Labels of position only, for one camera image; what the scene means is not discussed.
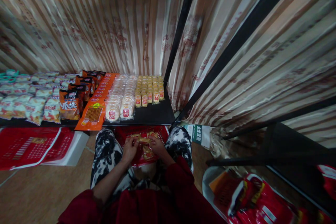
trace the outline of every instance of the red plastic crate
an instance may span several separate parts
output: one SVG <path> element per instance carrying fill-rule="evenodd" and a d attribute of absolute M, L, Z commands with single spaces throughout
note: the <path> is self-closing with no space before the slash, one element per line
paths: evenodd
<path fill-rule="evenodd" d="M 56 142 L 72 139 L 73 135 L 69 128 L 4 128 L 0 131 L 0 170 L 39 165 Z M 64 156 L 67 150 L 56 145 L 49 157 L 55 160 Z"/>
<path fill-rule="evenodd" d="M 147 132 L 155 132 L 158 135 L 158 138 L 165 144 L 168 139 L 168 131 L 165 126 L 119 126 L 115 127 L 115 137 L 122 148 L 124 148 L 125 140 L 127 137 L 130 137 L 135 134 L 140 134 L 141 137 L 147 138 Z M 159 159 L 158 156 L 154 156 L 151 159 L 145 160 L 143 158 L 144 152 L 142 150 L 142 145 L 139 145 L 138 151 L 132 161 L 133 167 L 141 167 L 149 163 L 153 163 Z"/>

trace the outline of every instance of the black and white pants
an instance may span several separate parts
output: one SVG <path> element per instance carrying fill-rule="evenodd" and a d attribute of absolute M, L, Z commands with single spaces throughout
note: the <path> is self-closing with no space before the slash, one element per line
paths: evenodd
<path fill-rule="evenodd" d="M 191 137 L 187 130 L 176 127 L 170 133 L 165 148 L 176 161 L 181 155 L 187 161 L 190 170 L 193 172 L 193 161 L 191 159 Z M 110 129 L 101 130 L 96 137 L 96 153 L 94 155 L 91 173 L 91 189 L 99 183 L 120 161 L 123 150 L 116 140 L 114 133 Z M 156 163 L 156 174 L 152 181 L 137 180 L 133 168 L 130 167 L 125 175 L 120 179 L 113 192 L 111 200 L 118 198 L 124 190 L 154 189 L 168 191 L 164 180 L 166 167 L 159 160 Z"/>

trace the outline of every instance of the red sweater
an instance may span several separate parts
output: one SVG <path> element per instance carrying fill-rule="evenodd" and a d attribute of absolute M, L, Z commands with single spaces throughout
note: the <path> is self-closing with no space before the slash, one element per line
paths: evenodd
<path fill-rule="evenodd" d="M 91 190 L 74 198 L 59 223 L 225 223 L 200 194 L 187 162 L 181 156 L 166 171 L 172 195 L 150 189 L 121 193 L 119 201 L 104 212 L 93 200 Z"/>

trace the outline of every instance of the hand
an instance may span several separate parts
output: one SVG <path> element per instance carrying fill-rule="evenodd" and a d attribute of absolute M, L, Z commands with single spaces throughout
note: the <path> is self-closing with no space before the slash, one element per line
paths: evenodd
<path fill-rule="evenodd" d="M 122 154 L 123 157 L 121 161 L 125 162 L 127 165 L 129 165 L 132 162 L 133 158 L 135 157 L 135 154 L 137 153 L 137 149 L 139 146 L 139 142 L 137 141 L 137 139 L 138 138 L 130 137 L 126 138 L 125 140 L 124 153 Z"/>
<path fill-rule="evenodd" d="M 148 136 L 148 138 L 152 140 L 149 144 L 150 148 L 152 148 L 154 154 L 161 158 L 167 152 L 163 142 L 154 136 Z"/>

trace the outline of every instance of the curtain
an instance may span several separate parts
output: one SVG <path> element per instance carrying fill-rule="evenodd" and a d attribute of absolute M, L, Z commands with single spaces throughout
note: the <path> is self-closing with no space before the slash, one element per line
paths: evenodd
<path fill-rule="evenodd" d="M 185 106 L 257 2 L 193 0 L 169 79 L 174 109 Z M 164 75 L 182 3 L 0 0 L 0 70 Z M 186 121 L 232 132 L 332 96 L 334 37 L 335 0 L 281 0 Z M 325 112 L 321 129 L 331 131 L 334 117 Z M 317 130 L 311 124 L 289 122 Z"/>
<path fill-rule="evenodd" d="M 281 0 L 197 101 L 187 122 L 230 133 L 334 96 L 335 6 L 335 0 Z M 207 63 L 215 64 L 218 55 Z M 203 71 L 192 91 L 204 76 Z M 330 107 L 286 123 L 316 141 L 335 142 L 335 116 Z"/>

